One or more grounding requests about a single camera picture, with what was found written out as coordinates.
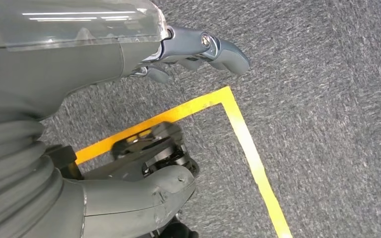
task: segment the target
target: yellow floor marking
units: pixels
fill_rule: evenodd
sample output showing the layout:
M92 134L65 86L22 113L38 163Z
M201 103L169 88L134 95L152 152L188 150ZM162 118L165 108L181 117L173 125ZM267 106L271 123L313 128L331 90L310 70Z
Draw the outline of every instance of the yellow floor marking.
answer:
M252 175L268 209L269 216L275 231L277 232L278 238L292 238L284 214L274 192L272 191L268 178L266 177L265 168L260 160L259 153L256 150L252 136L249 133L248 127L246 126L245 120L243 119L242 113L240 112L230 87L224 87L218 91L192 99L129 129L90 145L76 153L76 163L81 164L96 156L104 154L111 149L116 141L125 139L128 136L139 133L163 121L175 122L217 104L223 105L230 120L230 124L243 148Z

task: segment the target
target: metal screw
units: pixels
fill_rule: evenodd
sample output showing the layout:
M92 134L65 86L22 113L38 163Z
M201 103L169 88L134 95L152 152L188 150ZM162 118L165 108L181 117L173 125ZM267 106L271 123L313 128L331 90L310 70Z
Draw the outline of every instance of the metal screw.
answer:
M209 38L209 36L207 36L207 35L202 36L202 44L205 47L209 47L209 45L211 44L211 39Z

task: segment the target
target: gray carpet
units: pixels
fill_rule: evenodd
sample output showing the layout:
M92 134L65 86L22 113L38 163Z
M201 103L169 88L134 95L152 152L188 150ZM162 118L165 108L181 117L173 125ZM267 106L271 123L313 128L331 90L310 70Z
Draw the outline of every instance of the gray carpet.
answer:
M173 66L166 85L90 87L44 122L42 139L80 149L230 85L293 237L381 238L381 1L155 2L170 24L235 42L250 72ZM201 237L276 237L221 107L179 123L202 167L185 222Z

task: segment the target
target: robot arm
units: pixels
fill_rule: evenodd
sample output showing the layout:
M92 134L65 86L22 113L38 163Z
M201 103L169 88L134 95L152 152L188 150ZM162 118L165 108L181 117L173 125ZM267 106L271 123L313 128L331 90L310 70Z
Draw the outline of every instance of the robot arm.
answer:
M168 28L148 0L0 0L0 238L134 237L166 225L195 189L185 167L135 182L64 179L37 140L39 121L82 87L163 80L154 63L203 61L249 67L229 42Z

